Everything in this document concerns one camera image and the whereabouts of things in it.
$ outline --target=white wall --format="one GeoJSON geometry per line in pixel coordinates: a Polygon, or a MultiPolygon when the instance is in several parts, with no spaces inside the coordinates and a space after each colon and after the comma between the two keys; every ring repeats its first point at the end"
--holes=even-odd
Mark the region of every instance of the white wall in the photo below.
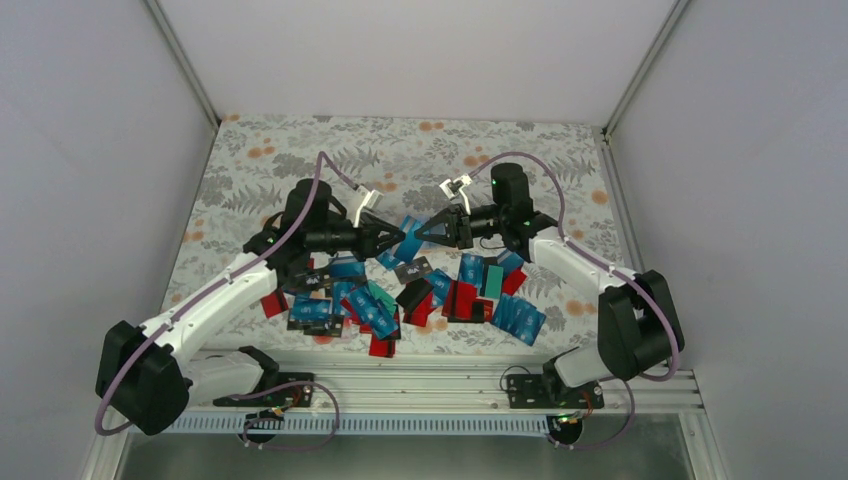
{"type": "Polygon", "coordinates": [[[218,114],[603,125],[673,0],[162,0],[218,114]]]}
{"type": "Polygon", "coordinates": [[[848,3],[693,2],[620,129],[733,477],[848,471],[848,3]]]}
{"type": "Polygon", "coordinates": [[[0,11],[0,465],[75,478],[103,335],[158,311],[213,132],[142,2],[0,11]]]}

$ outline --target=floral pattern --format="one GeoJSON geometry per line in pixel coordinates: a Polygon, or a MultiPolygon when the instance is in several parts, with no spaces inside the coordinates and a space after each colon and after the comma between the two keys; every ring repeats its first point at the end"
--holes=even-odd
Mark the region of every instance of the floral pattern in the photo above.
{"type": "MultiPolygon", "coordinates": [[[[577,124],[346,118],[330,116],[230,115],[221,125],[209,165],[183,236],[163,308],[178,303],[229,264],[265,219],[284,207],[287,192],[311,177],[319,150],[326,151],[355,181],[385,196],[376,213],[399,224],[407,214],[425,219],[447,205],[438,188],[498,153],[532,153],[557,172],[566,193],[566,230],[599,254],[621,261],[609,196],[591,128],[577,124]]],[[[523,159],[536,208],[556,217],[559,200],[551,180],[523,159]]],[[[329,168],[322,179],[342,201],[350,191],[329,168]]],[[[488,182],[469,187],[472,202],[491,202],[488,182]]],[[[495,239],[484,243],[497,247],[495,239]]],[[[492,256],[499,249],[467,250],[492,256]]],[[[434,267],[456,276],[460,252],[421,251],[434,267]]],[[[316,264],[326,263],[316,255],[316,264]]],[[[393,272],[374,260],[367,274],[396,295],[393,272]]],[[[426,327],[402,325],[397,353],[556,354],[596,336],[597,310],[551,272],[525,265],[527,281],[517,293],[547,315],[533,347],[491,325],[447,323],[434,312],[426,327]]],[[[346,327],[341,338],[310,337],[286,330],[286,317],[265,318],[255,304],[239,313],[207,344],[232,349],[367,352],[369,335],[346,327]]]]}

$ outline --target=black mounting plate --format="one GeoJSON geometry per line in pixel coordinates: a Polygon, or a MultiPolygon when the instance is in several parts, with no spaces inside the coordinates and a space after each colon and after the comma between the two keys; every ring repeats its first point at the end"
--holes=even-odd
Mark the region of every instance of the black mounting plate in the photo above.
{"type": "MultiPolygon", "coordinates": [[[[282,385],[289,382],[298,381],[315,381],[315,375],[306,372],[278,372],[277,378],[273,384],[266,383],[263,386],[264,390],[272,388],[274,385],[282,385]]],[[[294,401],[294,391],[291,388],[286,388],[262,398],[253,400],[233,400],[230,397],[221,397],[212,401],[212,405],[216,407],[278,407],[286,405],[288,401],[294,401]]],[[[297,407],[309,407],[312,405],[312,391],[305,393],[301,390],[300,400],[297,402],[297,407]]]]}
{"type": "Polygon", "coordinates": [[[506,376],[506,390],[509,396],[509,408],[520,408],[528,410],[541,409],[585,409],[586,398],[583,392],[589,395],[592,408],[598,409],[604,406],[604,395],[595,393],[598,382],[591,382],[573,389],[563,402],[556,404],[551,400],[545,385],[542,383],[541,375],[512,374],[506,376]]]}

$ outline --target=tabletop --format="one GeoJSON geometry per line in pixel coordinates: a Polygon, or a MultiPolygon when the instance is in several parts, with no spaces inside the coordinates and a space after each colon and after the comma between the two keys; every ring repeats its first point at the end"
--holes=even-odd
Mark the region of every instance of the tabletop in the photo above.
{"type": "MultiPolygon", "coordinates": [[[[311,178],[315,159],[326,151],[354,181],[376,187],[384,198],[375,213],[399,225],[406,215],[424,220],[448,205],[438,184],[472,170],[505,151],[533,154],[557,173],[566,195],[567,232],[600,255],[621,262],[610,197],[591,127],[532,122],[229,115],[221,124],[183,236],[163,309],[170,308],[219,273],[257,233],[265,220],[285,207],[288,191],[311,178]]],[[[527,173],[537,210],[557,217],[559,200],[549,178],[535,164],[515,159],[527,173]]],[[[480,178],[487,178],[488,172],[480,178]]],[[[352,192],[325,168],[322,180],[344,201],[352,192]]],[[[468,191],[473,205],[491,203],[488,182],[468,191]]],[[[463,252],[493,256],[497,239],[463,252]]],[[[456,278],[462,252],[422,250],[434,268],[456,278]]],[[[326,261],[317,256],[320,265],[326,261]]],[[[396,355],[558,354],[596,336],[597,310],[565,282],[536,265],[515,294],[547,319],[530,347],[489,324],[448,323],[440,311],[426,327],[401,326],[396,355]]],[[[373,259],[368,278],[391,295],[402,290],[395,274],[373,259]]],[[[259,304],[239,313],[205,348],[348,351],[366,355],[370,335],[346,325],[341,338],[312,337],[286,328],[286,314],[266,318],[259,304]]]]}

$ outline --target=gray floor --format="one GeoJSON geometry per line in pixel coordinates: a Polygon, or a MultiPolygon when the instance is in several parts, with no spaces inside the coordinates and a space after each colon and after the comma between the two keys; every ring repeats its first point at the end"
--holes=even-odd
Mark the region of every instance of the gray floor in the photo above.
{"type": "MultiPolygon", "coordinates": [[[[589,419],[581,442],[602,440],[621,423],[620,417],[589,419]]],[[[520,437],[340,436],[309,454],[246,449],[234,435],[138,435],[131,441],[124,480],[693,478],[676,415],[640,415],[618,442],[589,452],[555,451],[542,439],[520,437]]]]}

